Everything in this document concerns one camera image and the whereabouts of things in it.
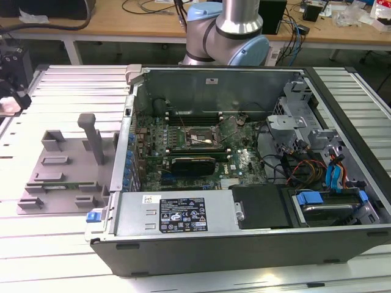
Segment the metal slotted surface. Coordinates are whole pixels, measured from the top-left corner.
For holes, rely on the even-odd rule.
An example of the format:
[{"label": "metal slotted surface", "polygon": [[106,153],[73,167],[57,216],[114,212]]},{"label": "metal slotted surface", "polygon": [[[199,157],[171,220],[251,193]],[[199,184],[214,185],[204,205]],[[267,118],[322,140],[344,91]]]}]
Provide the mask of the metal slotted surface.
[{"label": "metal slotted surface", "polygon": [[[391,115],[388,107],[384,107],[381,98],[358,74],[349,73],[344,68],[315,70],[391,176]],[[322,109],[319,112],[328,127],[333,128],[327,113]]]},{"label": "metal slotted surface", "polygon": [[[79,113],[88,111],[95,113],[97,128],[104,129],[102,136],[119,130],[126,84],[125,78],[118,84],[118,78],[124,72],[125,67],[50,67],[33,90],[32,106],[0,135],[0,292],[390,290],[391,245],[373,248],[347,264],[123,279],[112,275],[85,241],[85,215],[16,215],[16,201],[42,150],[46,129],[60,129],[65,137],[84,137],[76,122]],[[49,75],[57,75],[56,81]],[[99,75],[102,87],[86,82]],[[309,289],[307,283],[312,282],[326,287]]]}]

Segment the warning label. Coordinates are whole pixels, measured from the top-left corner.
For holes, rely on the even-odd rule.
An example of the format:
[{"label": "warning label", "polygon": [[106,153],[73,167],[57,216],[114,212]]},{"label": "warning label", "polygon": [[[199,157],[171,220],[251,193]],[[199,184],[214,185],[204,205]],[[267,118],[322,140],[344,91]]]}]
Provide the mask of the warning label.
[{"label": "warning label", "polygon": [[208,231],[204,199],[160,200],[159,224],[162,233]]}]

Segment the screw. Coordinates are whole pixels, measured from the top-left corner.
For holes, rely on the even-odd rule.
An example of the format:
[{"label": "screw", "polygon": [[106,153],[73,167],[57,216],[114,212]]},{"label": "screw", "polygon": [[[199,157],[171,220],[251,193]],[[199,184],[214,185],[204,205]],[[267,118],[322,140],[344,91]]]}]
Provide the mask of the screw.
[{"label": "screw", "polygon": [[243,221],[244,220],[244,215],[242,212],[237,212],[236,213],[236,218],[239,220],[239,221]]}]

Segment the white table leg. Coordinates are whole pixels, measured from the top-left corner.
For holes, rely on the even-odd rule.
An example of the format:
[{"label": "white table leg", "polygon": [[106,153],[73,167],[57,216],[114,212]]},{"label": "white table leg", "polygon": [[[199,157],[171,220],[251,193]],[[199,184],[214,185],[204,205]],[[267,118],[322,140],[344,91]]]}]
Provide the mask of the white table leg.
[{"label": "white table leg", "polygon": [[269,53],[266,56],[265,66],[275,66],[284,42],[270,42]]},{"label": "white table leg", "polygon": [[330,59],[331,61],[334,61],[335,58],[337,58],[337,55],[338,55],[339,52],[340,52],[339,49],[334,49],[334,50],[332,50],[332,52],[331,52],[331,54],[330,54],[330,56],[329,56],[329,59]]},{"label": "white table leg", "polygon": [[72,39],[64,39],[62,40],[65,45],[65,49],[67,50],[69,60],[72,65],[83,65],[83,62],[80,57],[80,52],[76,42]]}]

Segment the blue cable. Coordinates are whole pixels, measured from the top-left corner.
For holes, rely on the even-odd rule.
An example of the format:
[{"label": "blue cable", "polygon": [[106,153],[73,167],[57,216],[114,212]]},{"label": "blue cable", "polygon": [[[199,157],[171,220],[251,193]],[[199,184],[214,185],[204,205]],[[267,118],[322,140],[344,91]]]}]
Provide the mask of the blue cable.
[{"label": "blue cable", "polygon": [[296,57],[299,54],[299,48],[300,48],[300,32],[299,32],[299,28],[298,28],[298,25],[296,23],[293,23],[293,24],[294,24],[294,26],[296,28],[296,33],[297,33],[297,38],[296,38],[297,47],[296,47],[294,55],[293,55],[292,59],[290,60],[288,66],[292,66],[294,60],[296,59]]},{"label": "blue cable", "polygon": [[297,35],[297,37],[296,37],[296,42],[295,42],[295,44],[294,44],[294,46],[296,47],[295,49],[294,49],[294,55],[293,55],[293,57],[292,57],[292,59],[290,60],[290,62],[289,62],[289,64],[288,64],[288,66],[292,66],[292,64],[293,64],[293,62],[294,62],[294,60],[296,59],[296,57],[298,56],[298,54],[299,54],[299,48],[300,48],[300,32],[299,32],[299,28],[298,28],[298,25],[296,24],[296,23],[294,23],[294,22],[292,22],[292,21],[287,21],[287,20],[283,20],[283,22],[284,23],[290,23],[290,24],[292,24],[292,25],[294,25],[294,28],[296,29],[296,35]]}]

